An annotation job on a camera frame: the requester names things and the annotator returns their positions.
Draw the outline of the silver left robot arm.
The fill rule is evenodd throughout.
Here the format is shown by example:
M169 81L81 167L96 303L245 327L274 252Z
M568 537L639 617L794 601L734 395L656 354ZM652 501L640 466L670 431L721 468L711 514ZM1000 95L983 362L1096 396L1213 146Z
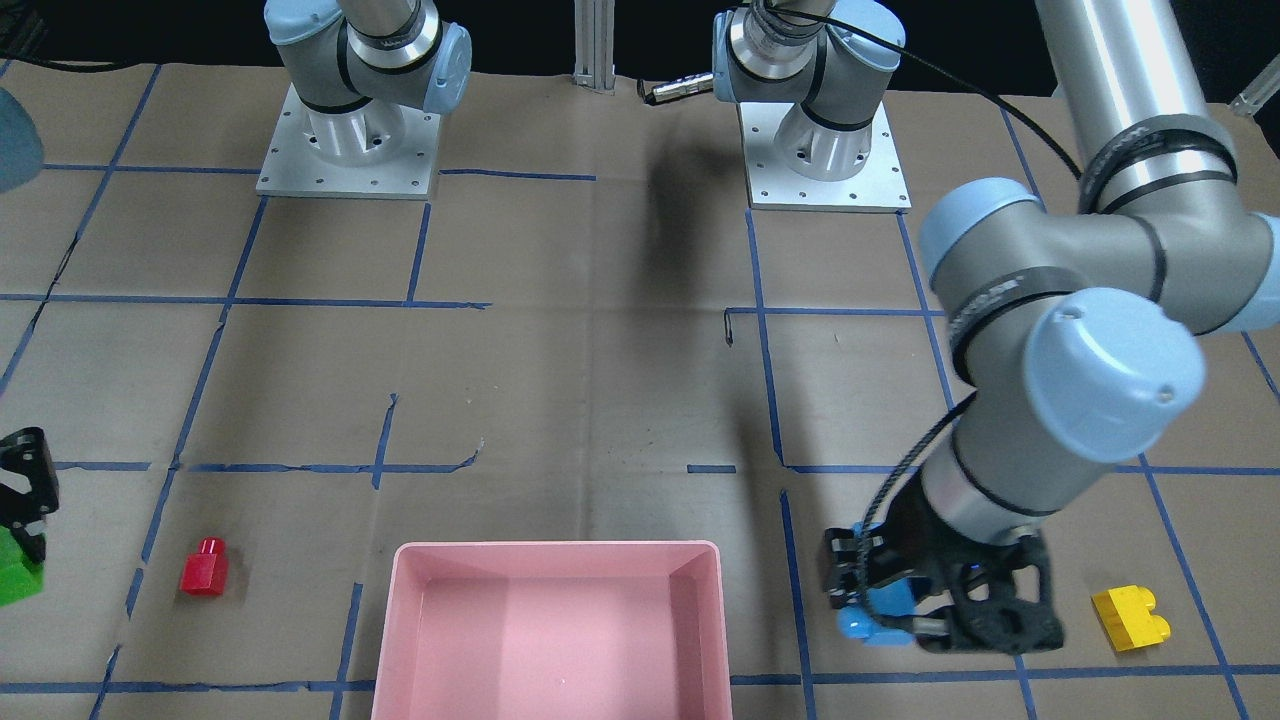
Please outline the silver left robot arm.
M846 634L933 653L1059 650L1046 518L1199 396L1203 334L1277 324L1277 219L1245 209L1167 1L1039 1L1075 124L1076 211L991 177L918 236L972 395L824 533Z

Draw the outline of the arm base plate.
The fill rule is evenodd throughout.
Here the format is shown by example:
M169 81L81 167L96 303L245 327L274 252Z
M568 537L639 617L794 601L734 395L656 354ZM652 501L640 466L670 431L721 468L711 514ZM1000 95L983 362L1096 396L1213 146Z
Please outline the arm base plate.
M913 199L884 105L855 131L818 126L797 104L737 105L749 206L897 213Z
M289 87L256 191L288 199L428 201L444 124L443 115L380 100L325 114Z

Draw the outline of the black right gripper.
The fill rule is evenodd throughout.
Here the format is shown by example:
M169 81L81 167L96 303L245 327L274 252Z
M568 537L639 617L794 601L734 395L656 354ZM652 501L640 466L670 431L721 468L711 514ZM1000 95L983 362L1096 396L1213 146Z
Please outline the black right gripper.
M23 477L28 489L1 486L1 523L26 559L45 562L47 541L36 525L60 509L60 486L45 430L27 427L1 441L3 471Z

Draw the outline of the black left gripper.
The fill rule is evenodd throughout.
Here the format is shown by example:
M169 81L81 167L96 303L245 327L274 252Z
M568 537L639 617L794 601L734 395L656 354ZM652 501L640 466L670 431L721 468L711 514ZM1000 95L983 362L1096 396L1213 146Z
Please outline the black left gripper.
M920 480L909 480L870 529L826 529L823 566L836 612L859 603L881 624L914 634L927 652L1027 655L1065 642L1041 534L1007 546L969 539L937 516ZM911 580L915 612L881 618L870 589L904 578Z

